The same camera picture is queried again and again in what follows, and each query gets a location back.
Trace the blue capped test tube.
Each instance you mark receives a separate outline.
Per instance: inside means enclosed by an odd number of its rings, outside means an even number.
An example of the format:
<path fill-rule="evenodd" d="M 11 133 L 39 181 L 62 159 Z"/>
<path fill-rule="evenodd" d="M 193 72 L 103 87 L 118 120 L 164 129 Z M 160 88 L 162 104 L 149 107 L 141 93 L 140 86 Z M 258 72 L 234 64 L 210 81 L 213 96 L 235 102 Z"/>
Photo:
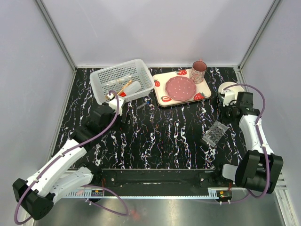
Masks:
<path fill-rule="evenodd" d="M 148 105 L 148 104 L 149 104 L 149 101 L 147 101 L 147 102 L 145 102 L 145 103 L 139 105 L 139 106 L 137 107 L 137 110 L 139 110 L 139 109 L 145 107 L 145 106 Z"/>

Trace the wooden test tube clamp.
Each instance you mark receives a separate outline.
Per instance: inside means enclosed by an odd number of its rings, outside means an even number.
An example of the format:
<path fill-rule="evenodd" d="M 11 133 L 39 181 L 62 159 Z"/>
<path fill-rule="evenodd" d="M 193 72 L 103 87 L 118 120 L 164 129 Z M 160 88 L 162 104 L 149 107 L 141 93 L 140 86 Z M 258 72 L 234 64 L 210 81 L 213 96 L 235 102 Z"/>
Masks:
<path fill-rule="evenodd" d="M 126 83 L 126 84 L 122 87 L 122 89 L 117 93 L 117 95 L 120 95 L 120 94 L 124 91 L 124 89 L 127 88 L 132 82 L 133 82 L 133 81 L 130 80 L 128 83 Z M 109 99 L 109 100 L 113 99 L 113 94 L 108 94 L 108 95 L 107 95 L 107 99 Z"/>

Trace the clear plastic funnel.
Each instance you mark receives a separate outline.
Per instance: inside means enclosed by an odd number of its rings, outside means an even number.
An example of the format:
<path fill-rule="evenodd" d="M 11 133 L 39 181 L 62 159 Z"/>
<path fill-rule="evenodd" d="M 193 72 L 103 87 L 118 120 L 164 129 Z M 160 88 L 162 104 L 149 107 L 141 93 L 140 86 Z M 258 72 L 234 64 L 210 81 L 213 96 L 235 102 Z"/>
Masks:
<path fill-rule="evenodd" d="M 121 78 L 116 78 L 114 80 L 111 80 L 107 83 L 104 84 L 104 86 L 106 87 L 114 87 L 114 86 L 118 86 L 120 85 L 121 83 L 125 82 L 125 81 L 128 81 L 129 80 L 129 77 L 128 76 L 124 76 L 124 77 L 121 77 Z"/>

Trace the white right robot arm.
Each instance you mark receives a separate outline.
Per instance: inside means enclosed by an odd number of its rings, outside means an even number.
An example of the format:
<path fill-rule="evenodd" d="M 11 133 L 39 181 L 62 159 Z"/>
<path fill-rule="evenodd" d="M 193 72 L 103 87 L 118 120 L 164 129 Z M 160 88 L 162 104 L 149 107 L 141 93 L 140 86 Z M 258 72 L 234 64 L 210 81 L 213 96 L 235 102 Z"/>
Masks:
<path fill-rule="evenodd" d="M 231 180 L 238 187 L 264 194 L 273 193 L 283 167 L 283 158 L 274 154 L 265 138 L 261 112 L 253 106 L 253 94 L 226 89 L 219 95 L 222 115 L 239 126 L 247 152 L 239 165 L 224 164 L 222 170 L 213 176 L 215 184 L 222 187 Z"/>

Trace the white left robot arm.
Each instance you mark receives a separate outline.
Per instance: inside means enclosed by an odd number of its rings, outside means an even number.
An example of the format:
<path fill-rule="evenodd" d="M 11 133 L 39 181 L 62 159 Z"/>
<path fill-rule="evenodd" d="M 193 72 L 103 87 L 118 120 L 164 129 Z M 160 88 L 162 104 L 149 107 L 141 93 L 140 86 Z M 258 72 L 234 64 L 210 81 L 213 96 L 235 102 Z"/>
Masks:
<path fill-rule="evenodd" d="M 12 187 L 17 202 L 14 221 L 18 221 L 18 211 L 23 208 L 34 220 L 45 217 L 54 204 L 78 187 L 108 185 L 108 173 L 92 163 L 84 163 L 74 173 L 62 175 L 78 159 L 87 154 L 97 140 L 111 129 L 119 129 L 122 124 L 122 104 L 102 104 L 71 134 L 63 147 L 40 170 L 26 180 L 17 179 Z"/>

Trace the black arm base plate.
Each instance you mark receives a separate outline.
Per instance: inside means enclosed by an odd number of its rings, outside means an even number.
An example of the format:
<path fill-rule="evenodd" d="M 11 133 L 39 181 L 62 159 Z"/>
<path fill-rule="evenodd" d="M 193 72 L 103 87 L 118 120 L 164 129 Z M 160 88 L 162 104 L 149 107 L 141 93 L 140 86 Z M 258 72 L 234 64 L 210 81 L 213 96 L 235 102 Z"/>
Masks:
<path fill-rule="evenodd" d="M 91 184 L 133 197 L 212 196 L 213 190 L 234 186 L 215 169 L 103 169 Z"/>

